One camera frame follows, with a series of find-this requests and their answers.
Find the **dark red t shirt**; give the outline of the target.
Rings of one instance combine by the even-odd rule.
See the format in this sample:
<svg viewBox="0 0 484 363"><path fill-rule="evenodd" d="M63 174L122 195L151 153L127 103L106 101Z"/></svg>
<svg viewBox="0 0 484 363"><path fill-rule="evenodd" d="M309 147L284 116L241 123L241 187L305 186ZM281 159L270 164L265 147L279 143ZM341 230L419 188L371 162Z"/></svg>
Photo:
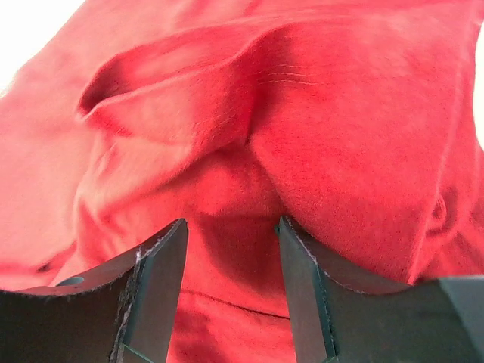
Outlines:
<svg viewBox="0 0 484 363"><path fill-rule="evenodd" d="M1 286L188 221L170 362L292 362L275 225L483 271L481 1L87 1L1 99Z"/></svg>

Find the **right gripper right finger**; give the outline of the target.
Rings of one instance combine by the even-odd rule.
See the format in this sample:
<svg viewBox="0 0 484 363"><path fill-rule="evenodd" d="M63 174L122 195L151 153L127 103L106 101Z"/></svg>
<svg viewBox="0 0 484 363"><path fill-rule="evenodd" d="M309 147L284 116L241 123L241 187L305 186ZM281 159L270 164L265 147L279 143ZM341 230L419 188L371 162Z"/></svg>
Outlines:
<svg viewBox="0 0 484 363"><path fill-rule="evenodd" d="M481 362L482 276L416 286L373 274L291 218L277 233L299 362Z"/></svg>

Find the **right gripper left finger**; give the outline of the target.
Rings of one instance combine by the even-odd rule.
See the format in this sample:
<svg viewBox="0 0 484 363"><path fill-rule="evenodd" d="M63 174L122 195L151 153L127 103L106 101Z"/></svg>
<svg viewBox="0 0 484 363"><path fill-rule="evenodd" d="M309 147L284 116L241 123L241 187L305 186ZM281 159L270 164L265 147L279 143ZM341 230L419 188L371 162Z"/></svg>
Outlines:
<svg viewBox="0 0 484 363"><path fill-rule="evenodd" d="M3 362L165 362L188 244L177 219L54 287L1 292Z"/></svg>

